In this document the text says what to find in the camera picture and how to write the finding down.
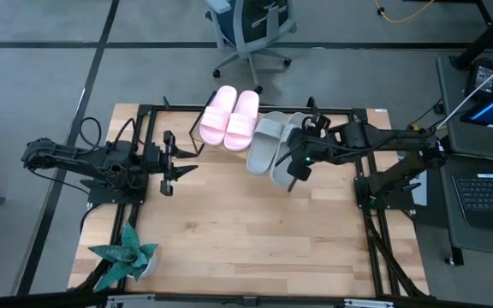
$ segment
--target wooden table surface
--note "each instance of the wooden table surface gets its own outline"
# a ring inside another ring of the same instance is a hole
[[[136,117],[137,109],[137,104],[117,104],[107,139],[115,138],[122,124]],[[367,113],[374,126],[390,127],[385,110]],[[193,151],[188,131],[198,114],[159,111],[153,140],[162,144],[163,131],[171,130],[179,147]],[[332,125],[347,121],[343,115],[329,118]],[[122,138],[131,137],[130,127]],[[397,162],[395,152],[375,156],[378,170]],[[141,243],[159,244],[158,264],[154,275],[138,282],[128,279],[128,291],[375,295],[364,223],[353,192],[353,163],[314,164],[309,181],[298,181],[291,193],[267,176],[249,174],[244,158],[211,146],[205,146],[199,157],[175,164],[199,168],[174,183],[174,197],[161,195],[161,176],[152,176],[137,231]],[[87,247],[109,244],[115,213],[116,206],[107,204],[86,219],[70,287],[82,283],[100,261]],[[398,210],[386,213],[395,258],[427,292],[411,221]],[[385,262],[379,257],[388,292]]]

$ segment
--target artificial plant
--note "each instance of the artificial plant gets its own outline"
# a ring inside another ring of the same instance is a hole
[[[112,283],[132,275],[136,281],[139,280],[142,273],[146,270],[147,265],[157,244],[140,245],[140,240],[136,230],[128,223],[121,233],[121,245],[101,245],[89,247],[91,252],[113,263],[110,270],[102,276],[94,292],[103,290]]]

